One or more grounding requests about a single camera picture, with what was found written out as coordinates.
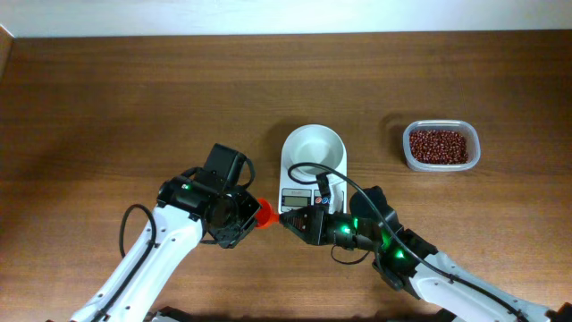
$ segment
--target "camera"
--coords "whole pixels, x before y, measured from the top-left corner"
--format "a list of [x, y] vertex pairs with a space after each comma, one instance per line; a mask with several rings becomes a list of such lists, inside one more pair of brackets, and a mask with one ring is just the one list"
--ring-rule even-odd
[[[250, 180], [238, 185], [245, 165]], [[254, 178], [254, 166], [244, 154], [215, 144], [203, 167], [190, 168], [163, 184], [157, 206], [171, 205], [188, 211], [190, 219], [201, 221], [203, 236], [209, 233], [213, 237], [204, 243], [231, 249], [257, 224], [255, 215], [261, 206], [247, 192]]]

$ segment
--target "green led light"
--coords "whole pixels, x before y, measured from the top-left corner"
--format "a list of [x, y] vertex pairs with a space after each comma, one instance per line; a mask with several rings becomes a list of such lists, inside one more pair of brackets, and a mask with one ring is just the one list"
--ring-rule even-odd
[[403, 250], [398, 250], [395, 252], [395, 258], [405, 258], [405, 254], [403, 253]]

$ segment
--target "cable clip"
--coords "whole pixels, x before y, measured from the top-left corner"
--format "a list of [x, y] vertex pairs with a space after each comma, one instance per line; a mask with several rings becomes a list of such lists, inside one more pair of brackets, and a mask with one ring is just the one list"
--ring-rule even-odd
[[320, 190], [320, 196], [322, 198], [330, 198], [332, 196], [332, 192], [330, 191], [330, 181], [328, 181], [328, 175], [329, 173], [324, 172], [321, 174], [318, 174], [315, 177], [315, 180], [318, 183], [318, 189]]

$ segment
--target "plastic container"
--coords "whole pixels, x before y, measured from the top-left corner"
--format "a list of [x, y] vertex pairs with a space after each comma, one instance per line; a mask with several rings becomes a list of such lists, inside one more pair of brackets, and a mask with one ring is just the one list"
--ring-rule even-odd
[[[412, 131], [423, 130], [446, 130], [461, 133], [467, 140], [468, 162], [463, 165], [430, 165], [417, 161], [411, 154], [409, 134]], [[479, 158], [481, 158], [481, 147], [475, 128], [467, 122], [454, 120], [425, 120], [413, 122], [403, 132], [403, 151], [408, 161], [408, 167], [413, 171], [423, 172], [464, 171], [475, 166]]]

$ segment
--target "white scale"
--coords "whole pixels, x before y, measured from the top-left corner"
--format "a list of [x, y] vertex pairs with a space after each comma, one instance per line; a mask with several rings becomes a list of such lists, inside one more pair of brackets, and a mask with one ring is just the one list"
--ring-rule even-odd
[[[323, 125], [311, 124], [297, 128], [288, 136], [282, 147], [280, 168], [280, 194], [278, 212], [281, 214], [310, 205], [328, 205], [330, 213], [346, 212], [348, 185], [334, 174], [328, 175], [330, 198], [322, 198], [317, 184], [299, 184], [288, 176], [288, 168], [300, 162], [327, 165], [336, 171], [348, 174], [348, 155], [340, 136]], [[323, 170], [301, 167], [292, 175], [302, 181], [315, 181], [315, 175]]]

